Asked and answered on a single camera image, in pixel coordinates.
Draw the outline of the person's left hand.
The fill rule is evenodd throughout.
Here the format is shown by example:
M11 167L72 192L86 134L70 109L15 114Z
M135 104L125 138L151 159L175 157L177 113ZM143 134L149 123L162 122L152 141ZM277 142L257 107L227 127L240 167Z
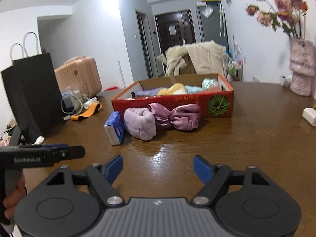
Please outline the person's left hand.
M13 214L17 204L26 196L27 190L25 188L25 183L25 176L22 173L16 189L3 201L3 205L5 207L4 216L8 220L13 219Z

